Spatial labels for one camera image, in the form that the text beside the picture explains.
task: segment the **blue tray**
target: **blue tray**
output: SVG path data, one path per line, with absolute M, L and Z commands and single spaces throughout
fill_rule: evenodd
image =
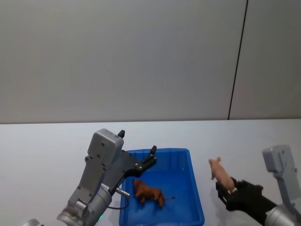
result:
M 149 149 L 129 151 L 138 160 L 144 159 Z M 147 185 L 158 187 L 165 197 L 175 199 L 165 201 L 162 209 L 153 201 L 141 205 L 133 192 L 133 177 L 122 183 L 122 189 L 129 192 L 128 208 L 121 210 L 120 226 L 200 226 L 205 218 L 198 196 L 189 151 L 182 148 L 164 148 L 156 152 L 157 164 L 139 178 Z M 121 205 L 126 201 L 121 197 Z

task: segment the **cable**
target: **cable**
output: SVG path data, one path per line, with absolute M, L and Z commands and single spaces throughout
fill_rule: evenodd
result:
M 112 209 L 112 210 L 123 210 L 123 209 L 127 208 L 128 205 L 129 205 L 128 199 L 126 199 L 126 202 L 127 202 L 127 204 L 124 207 L 111 207 L 111 206 L 109 206 L 108 208 Z
M 245 29 L 245 23 L 246 23 L 246 12 L 247 12 L 247 10 L 248 10 L 248 4 L 249 4 L 249 0 L 246 0 L 246 9 L 245 9 L 245 15 L 244 15 L 243 29 L 242 29 L 242 31 L 241 31 L 241 37 L 240 37 L 240 43 L 239 43 L 238 57 L 237 57 L 237 62 L 236 62 L 235 74 L 234 74 L 234 81 L 233 81 L 233 87 L 232 87 L 232 94 L 231 94 L 231 100 L 230 100 L 230 107 L 229 107 L 229 112 L 228 112 L 228 120 L 230 119 L 230 113 L 231 113 L 231 107 L 232 107 L 232 100 L 233 100 L 233 94 L 234 94 L 234 87 L 235 87 L 235 81 L 236 81 L 236 75 L 237 75 L 237 69 L 238 69 L 238 63 L 239 63 L 239 56 L 240 56 L 240 50 L 241 50 L 241 43 L 242 43 L 242 41 L 243 41 L 243 36 L 244 36 L 244 29 Z

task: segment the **metal cylinder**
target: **metal cylinder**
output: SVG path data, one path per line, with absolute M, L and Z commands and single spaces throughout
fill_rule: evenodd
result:
M 38 225 L 40 225 L 40 223 L 37 219 L 30 219 L 25 224 L 23 224 L 23 226 L 38 226 Z
M 99 220 L 99 217 L 108 208 L 111 201 L 112 197 L 110 193 L 106 189 L 100 187 L 94 199 L 88 205 L 89 214 L 85 218 L 85 225 L 94 226 Z
M 267 213 L 265 226 L 301 226 L 296 216 L 291 214 L 284 205 L 274 207 Z
M 124 196 L 125 198 L 129 198 L 130 197 L 130 193 L 128 193 L 128 192 L 126 192 L 126 191 L 123 191 L 122 189 L 120 189 L 120 188 L 116 188 L 116 192 L 118 193 L 118 194 L 121 194 L 122 196 Z
M 64 222 L 67 226 L 84 226 L 84 221 L 79 216 L 72 214 L 65 208 L 56 218 Z

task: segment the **gray robotic arm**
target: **gray robotic arm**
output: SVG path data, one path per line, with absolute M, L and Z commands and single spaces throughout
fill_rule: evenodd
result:
M 143 161 L 138 161 L 130 153 L 122 150 L 124 130 L 118 135 L 106 129 L 94 133 L 86 167 L 80 183 L 68 200 L 67 206 L 57 216 L 60 223 L 67 226 L 94 226 L 99 217 L 109 208 L 115 192 L 129 197 L 119 186 L 129 176 L 139 177 L 156 164 L 153 146 Z M 42 226 L 36 219 L 31 219 L 24 226 Z
M 266 226 L 301 225 L 301 190 L 291 148 L 279 145 L 262 151 L 268 172 L 276 178 L 283 205 L 267 213 Z

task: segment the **robotic arm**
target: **robotic arm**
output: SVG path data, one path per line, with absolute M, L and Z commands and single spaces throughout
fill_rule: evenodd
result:
M 122 150 L 124 135 L 124 130 L 118 135 L 106 129 L 94 133 L 79 185 L 57 220 L 67 226 L 94 226 L 109 208 L 115 192 L 129 197 L 128 193 L 119 188 L 123 180 L 129 176 L 140 177 L 156 164 L 156 146 L 143 161 L 138 161 L 132 154 Z M 24 226 L 41 224 L 32 219 Z
M 297 169 L 288 145 L 275 146 L 262 152 L 268 172 L 273 172 L 281 193 L 283 205 L 276 205 L 261 193 L 263 187 L 232 178 L 236 190 L 230 194 L 216 182 L 218 197 L 229 211 L 247 213 L 264 226 L 300 226 L 301 191 Z

